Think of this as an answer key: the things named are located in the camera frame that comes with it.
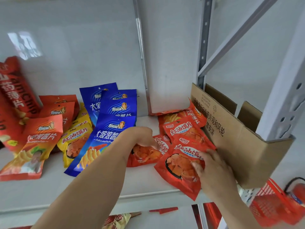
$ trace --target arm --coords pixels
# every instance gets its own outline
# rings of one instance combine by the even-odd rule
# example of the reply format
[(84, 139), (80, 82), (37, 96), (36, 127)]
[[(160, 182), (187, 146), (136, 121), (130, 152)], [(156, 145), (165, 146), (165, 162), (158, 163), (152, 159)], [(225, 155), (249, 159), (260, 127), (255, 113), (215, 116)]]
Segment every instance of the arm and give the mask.
[(200, 152), (205, 161), (205, 169), (192, 163), (204, 193), (217, 205), (229, 228), (261, 228), (252, 212), (241, 200), (232, 169), (220, 158), (218, 153), (208, 150)]
[(32, 229), (101, 229), (120, 196), (133, 146), (138, 143), (159, 148), (152, 133), (147, 127), (121, 132), (58, 196)]

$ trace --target shelf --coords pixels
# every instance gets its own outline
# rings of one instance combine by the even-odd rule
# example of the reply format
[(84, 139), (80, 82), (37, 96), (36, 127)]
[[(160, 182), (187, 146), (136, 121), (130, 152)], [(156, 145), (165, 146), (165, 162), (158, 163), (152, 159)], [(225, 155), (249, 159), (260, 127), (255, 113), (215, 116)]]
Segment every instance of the shelf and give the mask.
[[(157, 117), (139, 117), (137, 126), (147, 126), (159, 134)], [(0, 168), (12, 159), (0, 150)], [(164, 181), (154, 164), (127, 168), (123, 189), (111, 214), (147, 211), (210, 202), (200, 192), (196, 201)], [(73, 180), (64, 174), (62, 154), (51, 155), (38, 180), (0, 182), (0, 229), (32, 225)]]
[(144, 211), (131, 218), (126, 229), (198, 229), (192, 206), (179, 207), (178, 210), (160, 215), (159, 212)]

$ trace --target person's left arm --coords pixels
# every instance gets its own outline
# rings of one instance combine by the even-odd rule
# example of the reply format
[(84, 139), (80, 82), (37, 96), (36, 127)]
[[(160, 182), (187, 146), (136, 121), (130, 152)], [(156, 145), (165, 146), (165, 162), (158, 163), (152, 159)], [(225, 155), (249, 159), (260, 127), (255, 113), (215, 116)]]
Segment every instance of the person's left arm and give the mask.
[(101, 229), (118, 200), (128, 156), (135, 146), (159, 149), (147, 127), (131, 127), (84, 169), (44, 212), (32, 229)]

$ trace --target cardboard box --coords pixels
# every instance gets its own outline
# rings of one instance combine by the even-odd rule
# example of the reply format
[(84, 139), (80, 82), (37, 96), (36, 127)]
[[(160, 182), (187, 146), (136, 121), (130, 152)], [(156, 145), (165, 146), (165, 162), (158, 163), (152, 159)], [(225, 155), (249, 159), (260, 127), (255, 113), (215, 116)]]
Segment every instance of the cardboard box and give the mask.
[(236, 118), (237, 104), (208, 84), (205, 91), (193, 84), (191, 100), (206, 115), (205, 132), (238, 183), (244, 189), (263, 187), (295, 138), (264, 141), (255, 133), (262, 113), (245, 101)]

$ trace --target hand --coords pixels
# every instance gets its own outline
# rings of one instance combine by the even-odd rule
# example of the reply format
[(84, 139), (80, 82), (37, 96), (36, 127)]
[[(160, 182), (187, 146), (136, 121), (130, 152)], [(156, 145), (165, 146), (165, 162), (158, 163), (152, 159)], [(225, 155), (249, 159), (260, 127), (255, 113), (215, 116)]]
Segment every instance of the hand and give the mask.
[(129, 132), (132, 133), (135, 138), (135, 144), (140, 146), (151, 146), (156, 150), (160, 149), (160, 145), (158, 142), (153, 138), (153, 131), (148, 127), (131, 127), (127, 129)]
[(205, 161), (205, 169), (192, 162), (204, 193), (216, 204), (223, 204), (233, 197), (239, 197), (236, 181), (230, 166), (214, 150), (199, 152)]

